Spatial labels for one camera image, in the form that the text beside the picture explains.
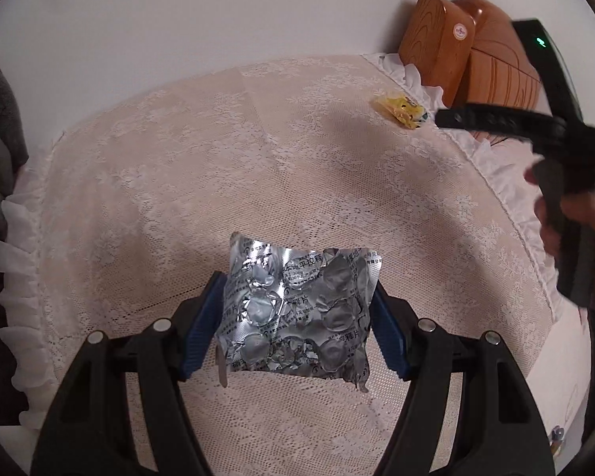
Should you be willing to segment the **right hand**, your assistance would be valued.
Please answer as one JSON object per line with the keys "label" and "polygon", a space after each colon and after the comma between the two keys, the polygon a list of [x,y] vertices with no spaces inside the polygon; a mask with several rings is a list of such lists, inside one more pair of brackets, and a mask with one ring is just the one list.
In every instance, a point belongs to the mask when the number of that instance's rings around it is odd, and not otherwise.
{"label": "right hand", "polygon": [[542,192],[535,214],[556,261],[559,294],[595,312],[595,190],[565,194],[561,165],[547,159],[527,169],[526,179]]}

